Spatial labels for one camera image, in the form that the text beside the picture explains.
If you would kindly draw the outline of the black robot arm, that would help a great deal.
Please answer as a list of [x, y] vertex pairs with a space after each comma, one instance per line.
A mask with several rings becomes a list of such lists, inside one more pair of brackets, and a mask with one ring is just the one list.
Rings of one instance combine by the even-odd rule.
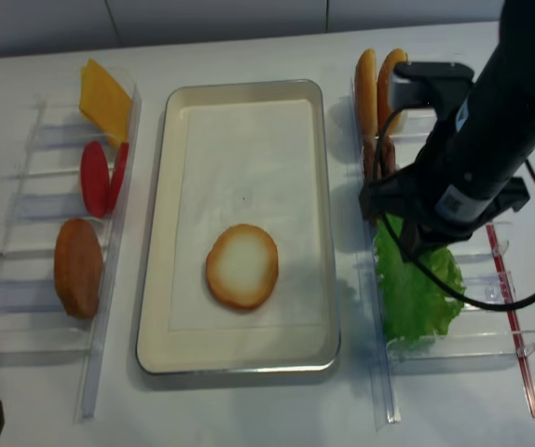
[[405, 261], [469, 239], [529, 194], [518, 169], [535, 149], [535, 1], [503, 5], [484, 69], [408, 61], [391, 73], [393, 110], [432, 108], [436, 121], [414, 162], [371, 182], [362, 214], [399, 217]]

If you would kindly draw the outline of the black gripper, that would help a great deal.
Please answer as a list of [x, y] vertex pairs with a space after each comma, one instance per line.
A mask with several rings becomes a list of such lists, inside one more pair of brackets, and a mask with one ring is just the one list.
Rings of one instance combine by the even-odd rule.
[[490, 200], [467, 196], [453, 184], [436, 195], [433, 186], [432, 178], [410, 165], [382, 180], [365, 183], [359, 194], [367, 221], [389, 215], [403, 220], [396, 245], [406, 263], [469, 240], [480, 227], [507, 210], [521, 210], [529, 201], [520, 177], [511, 178]]

